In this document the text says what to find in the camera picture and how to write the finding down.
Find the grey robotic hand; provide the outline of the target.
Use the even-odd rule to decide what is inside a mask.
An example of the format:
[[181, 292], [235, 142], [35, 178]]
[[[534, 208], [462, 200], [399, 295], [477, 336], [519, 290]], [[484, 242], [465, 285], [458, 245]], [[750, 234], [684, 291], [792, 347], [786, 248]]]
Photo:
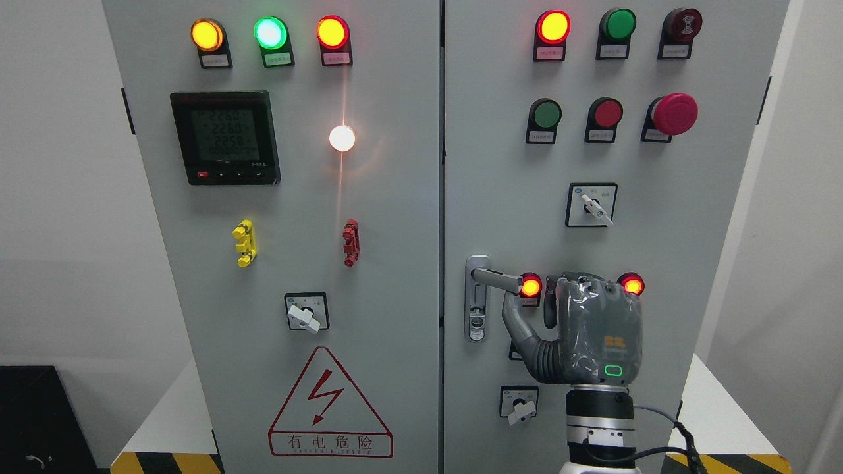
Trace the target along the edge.
[[640, 297], [579, 272], [551, 274], [547, 288], [555, 341], [542, 339], [523, 319], [517, 294], [504, 294], [502, 318], [530, 375], [543, 384], [632, 383], [642, 363]]

